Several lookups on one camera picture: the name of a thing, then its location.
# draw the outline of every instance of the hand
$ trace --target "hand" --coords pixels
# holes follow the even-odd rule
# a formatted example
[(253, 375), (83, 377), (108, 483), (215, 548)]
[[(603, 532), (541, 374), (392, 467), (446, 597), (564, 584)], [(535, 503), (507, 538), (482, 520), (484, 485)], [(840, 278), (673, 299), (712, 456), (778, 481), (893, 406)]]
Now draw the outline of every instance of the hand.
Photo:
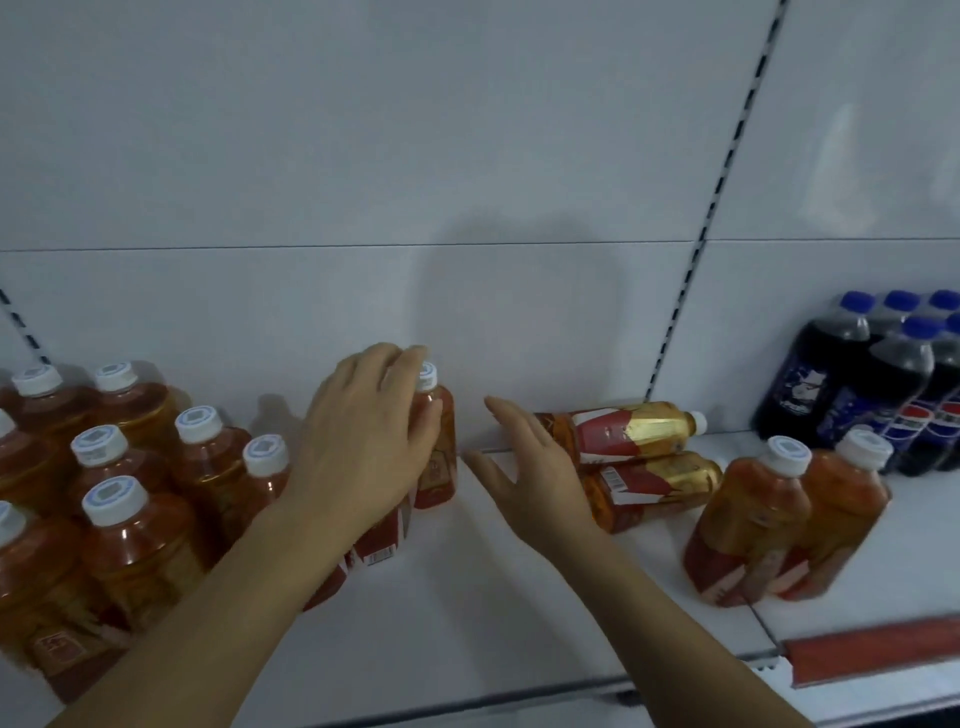
[(485, 403), (507, 430), (516, 455), (516, 483), (480, 452), (466, 453), (464, 462), (514, 533), (553, 561), (566, 546), (599, 531), (580, 478), (536, 417), (508, 400), (487, 397)]
[(347, 550), (417, 482), (440, 434), (435, 400), (410, 423), (426, 348), (376, 344), (341, 361), (314, 395), (302, 445), (277, 502), (337, 529)]

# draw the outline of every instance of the white bottle cap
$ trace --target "white bottle cap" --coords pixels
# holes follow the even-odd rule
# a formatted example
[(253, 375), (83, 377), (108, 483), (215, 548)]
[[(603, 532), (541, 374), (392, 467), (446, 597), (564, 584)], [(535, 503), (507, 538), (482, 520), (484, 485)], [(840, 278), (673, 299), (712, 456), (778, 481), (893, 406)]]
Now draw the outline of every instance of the white bottle cap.
[(132, 475), (109, 477), (84, 496), (84, 513), (94, 525), (108, 526), (133, 518), (150, 502), (140, 481)]
[(40, 364), (14, 375), (11, 381), (21, 397), (42, 397), (56, 391), (63, 384), (63, 377), (56, 367)]
[(20, 538), (27, 528), (27, 517), (6, 500), (0, 500), (0, 548)]
[(140, 377), (129, 361), (118, 361), (98, 369), (93, 379), (101, 392), (122, 392), (133, 387)]
[(813, 453), (799, 440), (785, 435), (774, 435), (767, 440), (767, 449), (759, 461), (783, 477), (800, 477), (806, 473)]
[(77, 462), (85, 468), (112, 463), (127, 451), (130, 443), (117, 425), (85, 429), (70, 443)]
[(835, 450), (855, 468), (878, 471), (887, 464), (894, 453), (894, 446), (873, 430), (857, 427), (847, 431)]
[(205, 443), (224, 431), (224, 422), (216, 409), (206, 404), (184, 409), (174, 422), (180, 439), (187, 445)]
[(691, 411), (690, 417), (693, 418), (693, 432), (691, 435), (702, 435), (707, 431), (707, 415), (703, 412)]
[(260, 435), (243, 448), (243, 461), (253, 477), (268, 477), (287, 469), (290, 453), (279, 435)]
[(0, 437), (7, 437), (16, 429), (16, 422), (13, 417), (7, 414), (6, 410), (0, 409)]
[(437, 377), (437, 367), (429, 361), (424, 361), (420, 367), (420, 378), (417, 380), (418, 392), (429, 392), (436, 389), (440, 379)]

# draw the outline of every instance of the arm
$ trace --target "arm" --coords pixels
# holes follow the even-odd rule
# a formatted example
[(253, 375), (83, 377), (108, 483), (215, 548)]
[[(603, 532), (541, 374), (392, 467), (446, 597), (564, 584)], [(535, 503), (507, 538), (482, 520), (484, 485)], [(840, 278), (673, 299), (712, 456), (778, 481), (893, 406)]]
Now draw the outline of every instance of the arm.
[(378, 344), (342, 361), (310, 405), (283, 496), (51, 726), (229, 726), (303, 604), (426, 466), (439, 403), (408, 432), (423, 354)]
[(487, 406), (510, 437), (517, 482), (479, 452), (464, 460), (593, 614), (658, 726), (810, 725), (600, 530), (569, 457), (535, 417), (505, 400)]

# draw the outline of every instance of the blue bottle cap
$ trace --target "blue bottle cap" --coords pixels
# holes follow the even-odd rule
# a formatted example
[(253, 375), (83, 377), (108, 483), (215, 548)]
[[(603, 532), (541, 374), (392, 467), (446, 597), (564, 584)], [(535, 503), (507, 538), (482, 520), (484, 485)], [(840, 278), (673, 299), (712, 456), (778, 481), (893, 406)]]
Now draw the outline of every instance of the blue bottle cap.
[(920, 296), (911, 291), (890, 291), (887, 297), (883, 299), (883, 305), (887, 308), (893, 308), (895, 311), (909, 313), (920, 305)]
[(930, 305), (945, 311), (955, 311), (960, 308), (960, 293), (948, 288), (941, 288), (939, 291), (930, 294)]
[(863, 291), (847, 291), (840, 299), (840, 307), (853, 313), (870, 313), (876, 299)]
[(944, 330), (944, 322), (930, 316), (907, 316), (903, 321), (903, 333), (911, 339), (929, 340)]

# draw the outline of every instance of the barcode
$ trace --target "barcode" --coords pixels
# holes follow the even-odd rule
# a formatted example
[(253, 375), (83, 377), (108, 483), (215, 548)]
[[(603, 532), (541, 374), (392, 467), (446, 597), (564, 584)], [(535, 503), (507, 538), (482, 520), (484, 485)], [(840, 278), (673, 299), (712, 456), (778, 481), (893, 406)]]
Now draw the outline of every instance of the barcode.
[(604, 468), (600, 471), (600, 475), (607, 483), (607, 487), (614, 493), (623, 493), (627, 490), (627, 484), (623, 481), (623, 478), (620, 477), (620, 473), (613, 468)]
[(371, 567), (374, 564), (378, 564), (381, 561), (385, 561), (394, 555), (396, 551), (396, 546), (387, 546), (386, 548), (381, 548), (379, 551), (374, 551), (370, 556), (364, 556), (363, 563)]

